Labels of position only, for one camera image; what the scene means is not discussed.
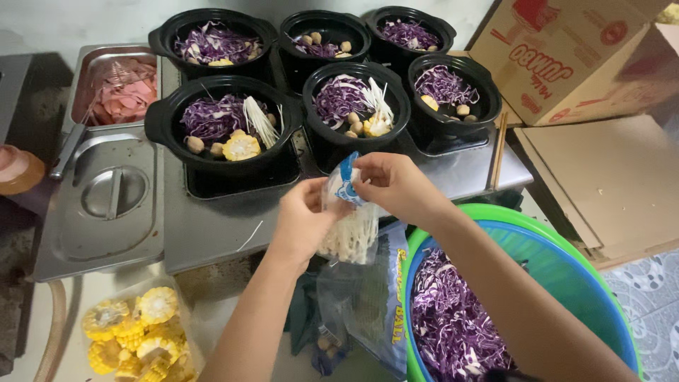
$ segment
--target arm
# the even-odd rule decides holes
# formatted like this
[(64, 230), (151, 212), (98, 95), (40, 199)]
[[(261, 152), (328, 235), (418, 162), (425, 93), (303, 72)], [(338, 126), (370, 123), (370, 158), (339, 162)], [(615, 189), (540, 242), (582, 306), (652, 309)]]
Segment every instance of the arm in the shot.
[(201, 372), (202, 382), (271, 379), (297, 278), (330, 227), (350, 211), (343, 206), (320, 212), (325, 179), (305, 180), (281, 198), (269, 249)]
[(354, 188), (431, 233), (483, 304), (522, 372), (546, 381), (639, 379), (592, 331), (450, 203), (406, 156), (372, 153)]

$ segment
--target cardboard box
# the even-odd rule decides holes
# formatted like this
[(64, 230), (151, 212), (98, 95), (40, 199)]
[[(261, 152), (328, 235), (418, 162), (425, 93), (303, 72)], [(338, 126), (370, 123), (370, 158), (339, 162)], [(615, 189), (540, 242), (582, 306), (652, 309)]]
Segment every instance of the cardboard box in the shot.
[(636, 114), (679, 92), (666, 0), (505, 0), (470, 55), (529, 126)]
[(679, 147), (650, 116), (515, 130), (599, 268), (679, 247)]

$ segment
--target shredded purple cabbage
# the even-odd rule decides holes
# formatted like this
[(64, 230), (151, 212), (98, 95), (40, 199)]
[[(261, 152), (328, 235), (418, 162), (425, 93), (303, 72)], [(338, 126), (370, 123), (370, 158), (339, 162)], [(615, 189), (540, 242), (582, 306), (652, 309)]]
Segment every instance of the shredded purple cabbage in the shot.
[[(238, 129), (250, 133), (243, 111), (245, 98), (247, 96), (227, 94), (219, 101), (208, 97), (198, 99), (184, 110), (179, 122), (185, 125), (187, 136), (201, 138), (206, 143), (220, 141)], [(266, 114), (266, 104), (259, 101), (257, 104)]]
[(258, 37), (245, 37), (227, 29), (221, 22), (208, 21), (203, 27), (190, 31), (186, 40), (177, 37), (175, 53), (186, 61), (195, 60), (204, 65), (222, 58), (238, 64), (259, 55), (261, 46)]
[(431, 96), (439, 105), (476, 103), (481, 98), (476, 89), (470, 85), (465, 86), (462, 78), (449, 72), (445, 65), (436, 65), (424, 71), (415, 81), (415, 90), (420, 95)]
[(329, 42), (325, 44), (307, 45), (301, 40), (301, 36), (299, 36), (297, 39), (293, 39), (290, 36), (288, 36), (288, 38), (293, 42), (295, 49), (305, 54), (311, 54), (312, 56), (321, 58), (333, 58), (337, 54), (342, 53), (342, 50), (340, 50), (339, 46), (331, 44)]
[(412, 296), (415, 343), (435, 381), (476, 381), (490, 369), (515, 368), (488, 313), (440, 248), (422, 261)]
[(386, 41), (410, 49), (427, 50), (430, 46), (436, 46), (438, 50), (439, 39), (420, 26), (419, 22), (410, 20), (401, 22), (401, 19), (387, 21), (384, 27), (378, 27), (378, 31)]
[(367, 111), (361, 89), (368, 89), (362, 80), (340, 74), (328, 80), (313, 98), (314, 109), (323, 123), (335, 130), (352, 111)]

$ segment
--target black clay pot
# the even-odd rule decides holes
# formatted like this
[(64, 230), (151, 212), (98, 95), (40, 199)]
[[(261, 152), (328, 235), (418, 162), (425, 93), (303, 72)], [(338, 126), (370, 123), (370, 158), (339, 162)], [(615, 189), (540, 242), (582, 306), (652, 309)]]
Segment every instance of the black clay pot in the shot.
[[(203, 27), (210, 20), (221, 22), (225, 28), (241, 35), (259, 37), (263, 44), (261, 54), (252, 60), (222, 67), (192, 64), (177, 55), (175, 53), (177, 37), (186, 39), (191, 30)], [(208, 75), (246, 75), (265, 80), (271, 45), (277, 39), (276, 29), (267, 20), (219, 8), (204, 8), (176, 14), (149, 33), (149, 45), (153, 53), (169, 58), (190, 80)]]
[(401, 22), (409, 22), (412, 20), (419, 22), (427, 32), (439, 39), (439, 45), (437, 46), (439, 52), (447, 52), (450, 50), (453, 46), (453, 39), (457, 36), (455, 29), (453, 29), (453, 27), (445, 20), (431, 16), (422, 11), (414, 10), (413, 8), (390, 6), (372, 11), (366, 18), (370, 33), (373, 35), (373, 43), (370, 47), (370, 59), (378, 63), (390, 63), (391, 66), (389, 66), (389, 69), (392, 69), (401, 77), (407, 75), (408, 66), (414, 59), (430, 52), (410, 49), (384, 39), (384, 36), (378, 28), (381, 29), (384, 27), (385, 23), (388, 21), (396, 22), (398, 19), (401, 19)]
[[(337, 130), (323, 123), (313, 106), (313, 97), (331, 78), (348, 74), (363, 80), (368, 85), (368, 79), (372, 77), (375, 82), (384, 88), (386, 94), (384, 100), (394, 112), (394, 128), (385, 135), (372, 138), (352, 138), (344, 133), (349, 129), (349, 123), (344, 122)], [(337, 164), (354, 151), (361, 154), (376, 151), (391, 151), (395, 139), (403, 132), (410, 119), (410, 101), (401, 84), (401, 78), (393, 71), (377, 63), (337, 63), (326, 65), (314, 73), (304, 83), (302, 101), (306, 109), (307, 117), (305, 131), (309, 138), (312, 153), (321, 171), (330, 173)]]
[[(339, 46), (351, 43), (351, 57), (320, 58), (300, 52), (290, 37), (297, 38), (319, 32), (323, 44), (331, 42)], [(304, 11), (289, 16), (280, 25), (280, 59), (285, 69), (288, 85), (293, 92), (301, 94), (304, 82), (316, 69), (331, 63), (361, 63), (370, 49), (370, 32), (365, 23), (352, 14), (330, 11)]]
[[(415, 89), (415, 81), (424, 71), (436, 65), (445, 65), (448, 71), (461, 77), (465, 84), (476, 88), (479, 101), (468, 104), (470, 114), (476, 116), (476, 122), (457, 121), (448, 118), (455, 116), (455, 108), (440, 105), (434, 111), (421, 99), (421, 94)], [(410, 124), (408, 131), (415, 139), (450, 139), (478, 133), (480, 130), (493, 125), (493, 121), (500, 114), (502, 99), (497, 86), (493, 82), (490, 72), (481, 64), (469, 57), (454, 57), (446, 54), (427, 54), (417, 58), (408, 68), (409, 95), (413, 106), (413, 119), (417, 124)]]
[[(191, 153), (184, 144), (185, 126), (179, 121), (187, 106), (200, 98), (212, 96), (215, 99), (225, 94), (252, 96), (267, 105), (268, 112), (276, 116), (276, 129), (280, 132), (280, 114), (277, 105), (282, 105), (285, 129), (276, 144), (254, 158), (230, 162), (222, 158), (210, 157), (208, 150), (202, 154)], [(301, 109), (298, 101), (284, 95), (262, 81), (239, 75), (214, 75), (188, 81), (170, 94), (169, 97), (156, 101), (149, 106), (144, 119), (146, 136), (159, 143), (179, 158), (184, 164), (195, 170), (208, 171), (227, 177), (256, 177), (266, 173), (267, 168), (281, 156), (293, 156), (295, 149), (290, 137), (301, 128)]]

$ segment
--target hose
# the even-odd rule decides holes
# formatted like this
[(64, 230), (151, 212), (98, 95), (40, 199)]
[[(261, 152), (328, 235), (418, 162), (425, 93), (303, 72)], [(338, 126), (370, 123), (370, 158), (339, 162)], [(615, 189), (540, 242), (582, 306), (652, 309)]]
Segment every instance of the hose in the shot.
[(66, 326), (66, 290), (61, 280), (50, 281), (48, 285), (52, 291), (52, 326), (33, 382), (51, 382), (63, 355), (61, 339)]

